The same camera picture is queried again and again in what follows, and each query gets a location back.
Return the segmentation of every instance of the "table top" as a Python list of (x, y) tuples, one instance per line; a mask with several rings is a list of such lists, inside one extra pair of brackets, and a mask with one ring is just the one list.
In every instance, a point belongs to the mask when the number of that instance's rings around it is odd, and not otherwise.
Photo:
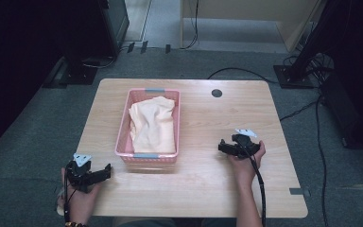
[[(180, 153), (174, 165), (147, 168), (115, 155), (116, 138), (131, 88), (181, 92)], [(218, 89), (221, 97), (212, 96)], [(308, 211), (268, 85), (259, 80), (103, 79), (95, 95), (77, 153), (90, 154), (92, 171), (112, 165), (103, 183), (96, 216), (235, 217), (238, 195), (220, 139), (233, 143), (234, 129), (251, 129), (267, 154), (260, 172), (265, 182), (267, 218), (304, 218)], [(257, 179), (252, 184), (262, 210)]]

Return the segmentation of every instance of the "wooden desk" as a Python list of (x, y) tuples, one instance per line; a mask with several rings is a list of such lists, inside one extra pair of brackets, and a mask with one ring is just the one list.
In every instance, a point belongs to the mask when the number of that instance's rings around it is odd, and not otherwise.
[(277, 22), (276, 26), (287, 51), (294, 50), (305, 26), (318, 13), (321, 2), (321, 0), (181, 0), (181, 47), (183, 19), (196, 17), (197, 1), (199, 1), (198, 18)]
[[(181, 91), (180, 154), (163, 170), (127, 166), (114, 149), (130, 88), (173, 88)], [(214, 89), (222, 97), (213, 97)], [(278, 114), (263, 81), (103, 79), (100, 82), (78, 153), (91, 154), (92, 171), (113, 166), (97, 199), (96, 216), (235, 217), (238, 195), (220, 139), (231, 143), (234, 129), (250, 128), (265, 142), (261, 173), (265, 181), (267, 217), (303, 218), (307, 208)], [(258, 182), (252, 185), (261, 210)]]

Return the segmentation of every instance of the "cream-colored fabric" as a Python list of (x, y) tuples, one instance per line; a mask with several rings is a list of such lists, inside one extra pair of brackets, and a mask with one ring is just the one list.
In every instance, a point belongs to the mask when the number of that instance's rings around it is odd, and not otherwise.
[(175, 153), (172, 112), (175, 101), (163, 96), (133, 103), (130, 136), (135, 153)]

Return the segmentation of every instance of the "hand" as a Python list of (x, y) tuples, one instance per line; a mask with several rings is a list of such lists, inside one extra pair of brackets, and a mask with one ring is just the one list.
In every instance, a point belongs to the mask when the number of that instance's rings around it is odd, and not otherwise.
[[(61, 169), (61, 182), (64, 185), (64, 168)], [(69, 209), (70, 209), (70, 221), (75, 222), (77, 224), (88, 223), (90, 216), (93, 214), (95, 208), (95, 199), (98, 195), (99, 189), (102, 184), (97, 183), (94, 185), (93, 189), (90, 193), (86, 194), (84, 192), (75, 191), (75, 188), (67, 182), (67, 199), (71, 197), (69, 201)], [(64, 195), (60, 196), (58, 199), (58, 205), (63, 207), (64, 205)]]
[[(251, 156), (256, 161), (258, 168), (261, 165), (262, 156), (266, 153), (264, 142), (260, 141), (259, 145), (259, 150)], [(228, 158), (233, 165), (234, 176), (240, 189), (251, 189), (252, 181), (255, 177), (255, 170), (252, 167), (251, 160), (249, 158), (239, 159), (232, 155), (228, 155)]]

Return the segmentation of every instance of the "person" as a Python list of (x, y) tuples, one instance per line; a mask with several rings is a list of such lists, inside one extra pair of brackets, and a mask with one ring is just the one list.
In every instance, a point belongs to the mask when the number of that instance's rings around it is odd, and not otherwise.
[[(261, 159), (266, 153), (265, 144), (263, 141), (259, 142), (260, 149), (253, 155), (253, 158), (256, 161), (258, 168), (261, 165)], [(255, 171), (252, 167), (250, 159), (238, 159), (232, 155), (228, 155), (228, 159), (233, 167), (233, 174), (236, 181), (236, 188), (239, 194), (239, 201), (237, 207), (237, 218), (235, 220), (237, 227), (256, 227), (262, 226), (261, 219), (258, 215), (258, 211), (256, 209), (255, 200), (252, 194), (252, 181), (255, 177)], [(61, 170), (61, 178), (62, 182), (64, 181), (64, 168)], [(86, 194), (80, 191), (75, 191), (75, 189), (69, 184), (68, 186), (68, 195), (72, 195), (71, 200), (69, 201), (70, 206), (70, 221), (76, 224), (87, 225), (88, 220), (91, 217), (94, 208), (96, 196), (99, 193), (102, 183), (97, 183), (94, 185), (93, 189), (90, 193)], [(59, 197), (58, 205), (63, 206), (64, 200), (63, 197)], [(169, 219), (160, 219), (160, 221), (151, 221), (149, 224), (144, 224), (150, 222), (150, 220), (137, 220), (134, 221), (136, 225), (133, 225), (133, 222), (123, 223), (119, 227), (132, 227), (132, 226), (158, 226), (162, 227), (163, 225), (158, 225), (164, 223), (164, 226), (172, 226), (172, 221)]]

